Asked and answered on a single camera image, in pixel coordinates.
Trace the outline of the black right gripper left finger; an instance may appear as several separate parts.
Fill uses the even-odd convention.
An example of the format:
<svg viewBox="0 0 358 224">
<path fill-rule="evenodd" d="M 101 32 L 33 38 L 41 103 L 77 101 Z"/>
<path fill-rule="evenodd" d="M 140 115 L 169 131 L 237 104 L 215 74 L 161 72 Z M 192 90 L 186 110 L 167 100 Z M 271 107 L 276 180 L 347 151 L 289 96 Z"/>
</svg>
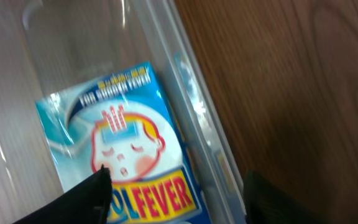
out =
<svg viewBox="0 0 358 224">
<path fill-rule="evenodd" d="M 14 224 L 106 224 L 112 201 L 110 170 L 100 170 Z"/>
</svg>

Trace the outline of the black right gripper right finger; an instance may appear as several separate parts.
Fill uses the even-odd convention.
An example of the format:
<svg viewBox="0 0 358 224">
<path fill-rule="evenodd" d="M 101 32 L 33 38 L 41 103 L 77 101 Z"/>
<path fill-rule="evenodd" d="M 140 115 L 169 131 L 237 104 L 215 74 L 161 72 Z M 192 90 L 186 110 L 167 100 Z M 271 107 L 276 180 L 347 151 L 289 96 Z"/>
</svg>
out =
<svg viewBox="0 0 358 224">
<path fill-rule="evenodd" d="M 323 224 L 325 221 L 262 175 L 250 170 L 243 178 L 245 220 L 250 224 Z"/>
</svg>

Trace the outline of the blue Cool Fever box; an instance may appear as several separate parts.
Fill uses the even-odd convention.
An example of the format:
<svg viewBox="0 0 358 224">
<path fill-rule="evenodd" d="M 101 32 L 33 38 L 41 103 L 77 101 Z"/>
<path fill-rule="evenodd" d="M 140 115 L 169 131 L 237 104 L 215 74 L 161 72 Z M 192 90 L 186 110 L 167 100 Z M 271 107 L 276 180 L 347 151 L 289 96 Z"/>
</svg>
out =
<svg viewBox="0 0 358 224">
<path fill-rule="evenodd" d="M 64 191 L 110 170 L 108 223 L 209 223 L 154 70 L 144 62 L 35 104 Z"/>
</svg>

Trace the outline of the clear plastic container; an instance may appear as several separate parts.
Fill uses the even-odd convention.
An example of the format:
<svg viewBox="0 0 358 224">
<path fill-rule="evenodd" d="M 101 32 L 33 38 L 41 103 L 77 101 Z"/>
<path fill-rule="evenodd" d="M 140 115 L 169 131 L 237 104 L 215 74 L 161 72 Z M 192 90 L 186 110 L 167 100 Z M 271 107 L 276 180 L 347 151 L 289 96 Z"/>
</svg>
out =
<svg viewBox="0 0 358 224">
<path fill-rule="evenodd" d="M 0 1 L 0 223 L 245 223 L 173 1 Z"/>
</svg>

